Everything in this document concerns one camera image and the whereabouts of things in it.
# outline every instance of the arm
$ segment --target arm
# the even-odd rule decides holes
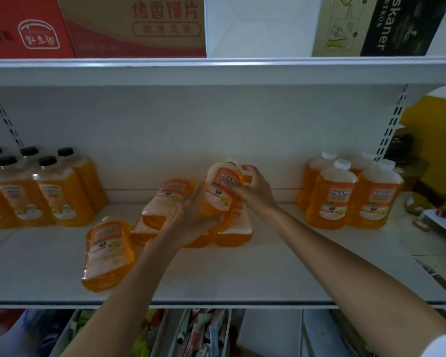
[[[446,334],[446,320],[431,306],[396,279],[279,208],[258,169],[243,169],[252,174],[252,183],[232,187],[233,191],[279,234],[377,352],[420,356],[430,342]]]
[[[150,240],[136,264],[63,352],[63,357],[128,356],[162,276],[180,247],[220,222],[198,218],[202,186],[167,216],[162,232]]]

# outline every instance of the person's left hand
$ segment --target person's left hand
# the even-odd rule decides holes
[[[184,201],[177,202],[167,214],[167,219],[158,237],[165,237],[166,242],[180,248],[190,244],[206,233],[208,229],[222,221],[223,216],[199,218],[198,209],[201,198],[204,198],[203,183],[193,195]]]

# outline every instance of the person's right hand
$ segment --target person's right hand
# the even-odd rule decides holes
[[[253,165],[243,165],[242,168],[251,173],[252,181],[250,185],[236,186],[232,183],[224,182],[224,186],[235,192],[250,209],[260,216],[265,211],[278,208],[274,201],[271,187],[258,168]]]

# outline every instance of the hand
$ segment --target hand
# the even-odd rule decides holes
[[[242,168],[251,173],[252,181],[250,185],[236,186],[224,181],[225,188],[235,192],[242,201],[259,216],[262,216],[265,211],[278,208],[274,201],[271,187],[259,172],[258,168],[253,165],[243,165]]]
[[[190,244],[205,234],[208,229],[220,223],[223,216],[198,217],[198,207],[204,194],[203,184],[200,184],[191,197],[177,202],[167,214],[159,237],[167,238],[166,243],[180,248]]]

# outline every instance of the white sleeve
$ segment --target white sleeve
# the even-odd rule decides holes
[[[446,335],[436,338],[425,349],[421,357],[446,357]]]

